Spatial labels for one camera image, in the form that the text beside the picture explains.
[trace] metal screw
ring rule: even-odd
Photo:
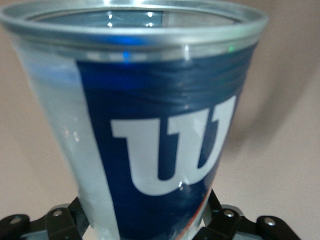
[[[54,217],[58,217],[58,216],[60,216],[62,214],[62,211],[61,210],[57,210],[57,211],[55,211],[52,215],[54,216]]]
[[[266,218],[264,219],[264,222],[265,222],[265,224],[268,224],[269,226],[274,226],[274,225],[276,225],[275,220],[273,220],[273,219],[270,218],[270,217],[266,217]]]
[[[235,216],[234,212],[229,209],[224,211],[224,215],[226,215],[229,218],[232,218],[233,216]]]
[[[19,223],[20,221],[22,220],[22,218],[20,216],[15,216],[14,219],[12,219],[10,221],[10,224],[13,225],[13,224],[17,224]]]

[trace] white stripe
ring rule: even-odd
[[[113,201],[75,60],[23,49],[19,53],[76,179],[91,226],[100,240],[119,240]]]

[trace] black bracket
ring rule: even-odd
[[[232,240],[236,235],[238,239],[300,240],[280,218],[260,216],[254,223],[236,207],[223,207],[214,191],[207,208],[210,219],[193,240]],[[0,240],[22,240],[35,235],[43,235],[46,240],[82,240],[88,227],[88,219],[76,198],[68,207],[57,207],[35,221],[23,214],[3,218]]]

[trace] transparent cup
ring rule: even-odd
[[[1,8],[98,239],[193,237],[267,21],[213,0]]]

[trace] blue label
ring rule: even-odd
[[[254,48],[188,61],[77,62],[123,239],[169,239],[194,216]]]

